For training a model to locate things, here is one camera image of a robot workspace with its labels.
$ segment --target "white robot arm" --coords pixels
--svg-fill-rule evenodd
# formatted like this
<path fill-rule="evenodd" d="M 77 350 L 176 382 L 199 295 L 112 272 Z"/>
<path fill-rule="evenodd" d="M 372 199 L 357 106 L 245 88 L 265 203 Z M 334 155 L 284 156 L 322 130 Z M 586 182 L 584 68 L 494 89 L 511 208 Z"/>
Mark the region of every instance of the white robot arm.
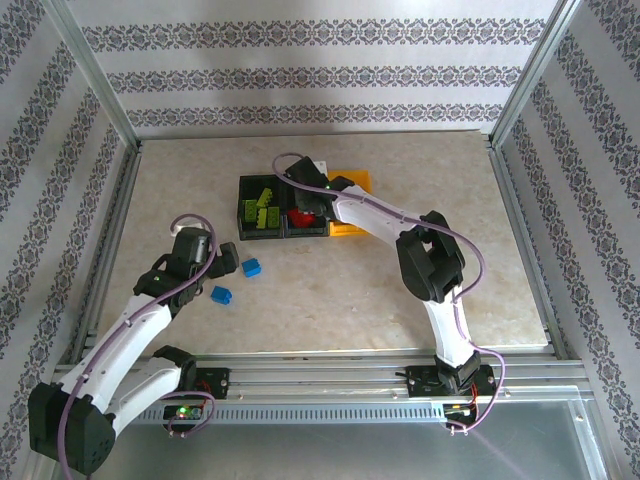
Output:
<path fill-rule="evenodd" d="M 171 346 L 162 347 L 142 369 L 125 376 L 158 333 L 202 291 L 203 276 L 184 289 L 176 287 L 209 265 L 207 260 L 214 254 L 209 253 L 210 235 L 200 228 L 180 230 L 171 254 L 160 257 L 139 278 L 124 312 L 92 351 L 58 383 L 40 383 L 33 389 L 28 402 L 32 450 L 59 460 L 57 435 L 63 408 L 78 386 L 66 422 L 65 456 L 71 468 L 85 475 L 102 465 L 122 430 L 151 404 L 174 391 L 196 390 L 195 357 Z M 235 245 L 225 243 L 205 276 L 217 278 L 237 267 Z M 177 293 L 164 295 L 172 291 Z M 134 312 L 155 299 L 160 301 L 161 296 L 167 299 L 131 321 Z M 90 362 L 95 364 L 85 375 Z"/>
<path fill-rule="evenodd" d="M 404 284 L 423 301 L 429 315 L 436 338 L 435 360 L 440 381 L 452 394 L 467 390 L 480 367 L 480 355 L 470 343 L 460 300 L 456 303 L 459 328 L 455 318 L 453 300 L 462 283 L 464 257 L 450 235 L 406 220 L 421 219 L 448 229 L 444 217 L 435 211 L 425 216 L 404 211 L 343 177 L 329 181 L 309 157 L 300 158 L 286 170 L 286 175 L 279 176 L 294 187 L 298 184 L 319 189 L 310 192 L 296 188 L 300 210 L 360 227 L 397 251 Z"/>
<path fill-rule="evenodd" d="M 374 198 L 356 185 L 349 186 L 343 191 L 346 193 L 355 193 L 365 198 Z M 376 199 L 376 203 L 383 204 L 388 209 L 395 210 L 406 217 L 419 217 L 417 214 L 406 212 L 378 199 Z M 389 217 L 389 215 L 372 207 L 369 203 L 357 202 L 350 199 L 338 198 L 333 201 L 333 211 L 336 218 L 341 222 L 349 223 L 366 230 L 394 249 L 397 247 L 396 244 L 402 233 L 408 232 L 416 227 L 416 224 L 407 224 L 396 218 Z M 444 363 L 454 368 L 464 365 L 474 353 L 473 347 L 465 338 L 461 337 L 456 327 L 453 312 L 453 295 L 457 288 L 457 285 L 451 288 L 441 302 L 437 300 L 423 301 L 429 313 L 431 327 L 433 328 L 433 333 L 436 338 L 436 355 Z M 470 338 L 461 302 L 458 304 L 458 317 L 466 338 Z"/>

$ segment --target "blue block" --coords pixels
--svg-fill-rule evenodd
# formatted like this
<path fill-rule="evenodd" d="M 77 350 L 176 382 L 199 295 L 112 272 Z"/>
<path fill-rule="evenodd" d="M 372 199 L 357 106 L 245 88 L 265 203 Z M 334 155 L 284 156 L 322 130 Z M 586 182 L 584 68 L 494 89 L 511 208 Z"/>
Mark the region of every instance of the blue block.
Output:
<path fill-rule="evenodd" d="M 253 277 L 262 271 L 260 264 L 255 258 L 242 262 L 242 270 L 247 278 Z"/>
<path fill-rule="evenodd" d="M 223 305 L 229 305 L 231 297 L 231 291 L 224 287 L 213 287 L 213 292 L 211 292 L 211 300 Z"/>

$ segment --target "beige tabletop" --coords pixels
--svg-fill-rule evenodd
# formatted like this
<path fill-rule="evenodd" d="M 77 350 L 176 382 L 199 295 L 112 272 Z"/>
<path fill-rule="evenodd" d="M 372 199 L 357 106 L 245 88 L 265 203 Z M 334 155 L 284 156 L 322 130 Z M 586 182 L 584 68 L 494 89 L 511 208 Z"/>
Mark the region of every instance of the beige tabletop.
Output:
<path fill-rule="evenodd" d="M 240 261 L 255 257 L 262 273 L 241 269 L 205 283 L 146 353 L 170 344 L 194 354 L 429 348 L 427 312 L 400 278 L 396 252 L 371 237 L 240 242 L 238 177 L 270 173 L 278 153 L 298 151 L 331 169 L 366 169 L 373 194 L 426 214 L 437 210 L 484 253 L 484 283 L 464 300 L 473 339 L 484 346 L 546 345 L 522 261 L 479 133 L 363 134 L 308 137 L 154 140 L 144 144 L 131 205 L 99 324 L 119 317 L 138 277 L 173 238 L 174 217 L 208 217 Z M 477 274 L 467 260 L 465 283 Z M 214 303 L 215 285 L 231 290 Z"/>

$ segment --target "wire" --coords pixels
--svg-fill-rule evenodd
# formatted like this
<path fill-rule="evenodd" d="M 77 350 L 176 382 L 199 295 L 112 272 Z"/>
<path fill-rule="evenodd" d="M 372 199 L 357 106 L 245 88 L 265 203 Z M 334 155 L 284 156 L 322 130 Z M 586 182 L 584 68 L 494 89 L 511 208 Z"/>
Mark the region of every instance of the wire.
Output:
<path fill-rule="evenodd" d="M 472 252 L 473 254 L 476 256 L 476 258 L 478 259 L 478 264 L 479 264 L 479 273 L 478 276 L 476 277 L 476 279 L 471 282 L 471 284 L 469 284 L 469 286 L 467 286 L 466 288 L 464 288 L 462 291 L 460 291 L 459 293 L 455 294 L 453 296 L 453 313 L 454 313 L 454 318 L 455 318 L 455 322 L 456 322 L 456 328 L 458 329 L 458 333 L 460 334 L 460 336 L 466 340 L 469 345 L 471 345 L 471 347 L 478 351 L 479 353 L 484 353 L 486 355 L 492 355 L 494 356 L 498 362 L 500 363 L 500 379 L 498 380 L 498 384 L 496 386 L 496 391 L 493 394 L 493 396 L 491 397 L 491 400 L 489 400 L 489 403 L 487 405 L 487 408 L 485 408 L 484 412 L 482 413 L 482 415 L 480 415 L 480 417 L 478 419 L 476 419 L 476 421 L 471 424 L 471 425 L 465 425 L 461 422 L 457 422 L 455 420 L 449 420 L 449 423 L 452 425 L 455 425 L 457 427 L 459 427 L 458 429 L 453 429 L 452 427 L 452 431 L 454 432 L 464 432 L 466 434 L 466 432 L 468 432 L 469 430 L 473 430 L 474 428 L 476 428 L 478 425 L 480 425 L 484 419 L 487 417 L 487 415 L 489 414 L 489 412 L 491 412 L 493 405 L 496 402 L 496 399 L 498 398 L 498 394 L 502 388 L 502 385 L 504 383 L 504 378 L 506 376 L 507 373 L 507 365 L 504 361 L 504 358 L 502 357 L 502 355 L 500 355 L 498 352 L 494 351 L 494 350 L 489 350 L 488 348 L 482 348 L 482 347 L 478 347 L 475 343 L 473 343 L 471 341 L 470 338 L 468 338 L 465 333 L 462 331 L 462 325 L 460 323 L 460 315 L 458 313 L 458 301 L 465 295 L 468 295 L 469 293 L 471 293 L 477 286 L 478 284 L 482 281 L 482 279 L 484 278 L 485 275 L 485 271 L 486 271 L 486 262 L 484 260 L 484 257 L 482 256 L 482 252 L 480 252 L 480 249 L 478 249 L 478 247 L 475 246 L 475 244 L 469 240 L 467 237 L 465 237 L 464 235 L 455 232 L 449 228 L 443 227 L 441 225 L 436 225 L 433 223 L 429 223 L 429 222 L 425 222 L 423 220 L 420 220 L 419 218 L 411 218 L 411 217 L 406 217 L 404 215 L 402 215 L 401 213 L 396 212 L 395 210 L 382 205 L 380 203 L 378 203 L 374 198 L 369 197 L 369 196 L 364 196 L 364 195 L 357 195 L 354 193 L 349 193 L 349 192 L 341 192 L 338 190 L 327 190 L 326 188 L 317 188 L 317 187 L 312 187 L 309 185 L 304 185 L 302 183 L 298 183 L 292 179 L 290 179 L 289 177 L 287 177 L 284 173 L 282 173 L 280 170 L 278 170 L 278 161 L 281 160 L 282 158 L 286 158 L 286 157 L 296 157 L 299 159 L 304 158 L 304 155 L 297 153 L 297 152 L 285 152 L 285 153 L 281 153 L 280 155 L 277 155 L 274 159 L 273 162 L 271 163 L 271 168 L 273 169 L 273 173 L 276 175 L 276 177 L 278 177 L 281 181 L 283 181 L 284 183 L 287 183 L 289 185 L 291 185 L 294 188 L 298 188 L 301 190 L 307 190 L 309 192 L 314 192 L 314 193 L 319 193 L 322 195 L 334 195 L 338 198 L 348 198 L 350 200 L 356 200 L 360 203 L 366 203 L 367 205 L 372 206 L 373 208 L 386 213 L 387 215 L 400 220 L 400 222 L 405 222 L 405 223 L 410 223 L 410 224 L 415 224 L 415 225 L 419 225 L 423 228 L 427 228 L 430 230 L 435 230 L 437 232 L 441 232 L 444 233 L 446 235 L 449 235 L 450 237 L 455 238 L 456 240 L 459 240 L 460 242 L 462 242 L 463 244 L 465 244 Z"/>
<path fill-rule="evenodd" d="M 202 386 L 202 388 L 204 388 L 204 391 L 207 393 L 211 393 L 211 386 L 205 382 L 204 380 L 199 380 L 196 383 L 196 387 Z M 207 404 L 207 399 L 205 398 L 204 400 L 202 400 L 202 403 L 200 404 L 200 408 L 204 409 L 204 406 Z"/>
<path fill-rule="evenodd" d="M 98 363 L 100 358 L 104 355 L 104 353 L 111 347 L 111 345 L 113 345 L 113 343 L 122 334 L 122 332 L 124 332 L 127 328 L 131 328 L 133 324 L 138 319 L 140 319 L 140 317 L 142 317 L 145 313 L 151 310 L 151 308 L 153 308 L 155 305 L 158 305 L 161 302 L 164 302 L 165 300 L 172 297 L 176 293 L 183 291 L 190 285 L 197 282 L 205 274 L 205 272 L 209 269 L 209 267 L 213 263 L 216 252 L 218 250 L 218 243 L 216 240 L 216 233 L 213 229 L 213 226 L 211 225 L 211 222 L 209 222 L 209 220 L 195 213 L 185 213 L 185 214 L 179 215 L 173 220 L 173 222 L 171 222 L 170 230 L 173 232 L 176 228 L 177 223 L 180 220 L 188 217 L 199 220 L 207 227 L 207 230 L 211 235 L 211 247 L 212 247 L 211 254 L 209 255 L 209 258 L 205 262 L 204 266 L 193 277 L 184 281 L 183 283 L 178 285 L 176 288 L 169 290 L 168 292 L 160 295 L 158 298 L 154 298 L 149 303 L 147 303 L 143 307 L 136 310 L 129 317 L 128 321 L 121 323 L 120 326 L 116 330 L 114 330 L 114 332 L 108 338 L 104 340 L 102 345 L 100 345 L 96 353 L 89 360 L 82 374 L 78 377 L 78 380 L 76 381 L 76 384 L 71 390 L 71 393 L 69 394 L 69 398 L 67 399 L 67 402 L 64 405 L 64 409 L 62 410 L 62 414 L 60 415 L 60 423 L 58 424 L 58 436 L 57 436 L 58 461 L 60 462 L 60 465 L 62 467 L 62 472 L 67 480 L 73 480 L 71 469 L 69 468 L 69 462 L 67 461 L 67 452 L 66 452 L 66 445 L 65 445 L 65 435 L 67 431 L 67 423 L 69 422 L 69 412 L 71 411 L 71 407 L 73 405 L 74 400 L 78 397 L 78 393 L 82 389 L 82 385 L 84 385 L 89 380 L 89 375 L 93 372 L 93 368 L 95 367 L 95 365 Z M 205 392 L 197 392 L 197 394 L 204 395 Z"/>
<path fill-rule="evenodd" d="M 475 383 L 471 385 L 471 395 L 473 395 L 473 399 L 471 400 L 471 404 L 470 404 L 469 408 L 472 411 L 477 412 L 477 408 L 478 408 L 478 387 L 476 387 Z"/>

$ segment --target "striped wall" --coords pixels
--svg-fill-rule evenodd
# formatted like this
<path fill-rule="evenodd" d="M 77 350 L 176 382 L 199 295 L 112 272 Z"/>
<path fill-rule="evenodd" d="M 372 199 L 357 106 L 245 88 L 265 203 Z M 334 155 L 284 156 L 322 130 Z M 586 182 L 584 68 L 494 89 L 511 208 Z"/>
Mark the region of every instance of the striped wall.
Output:
<path fill-rule="evenodd" d="M 582 4 L 502 146 L 624 478 L 640 478 L 639 7 Z"/>
<path fill-rule="evenodd" d="M 124 145 L 42 6 L 0 0 L 0 479 L 86 304 Z"/>
<path fill-rule="evenodd" d="M 481 129 L 555 0 L 74 0 L 139 136 Z"/>

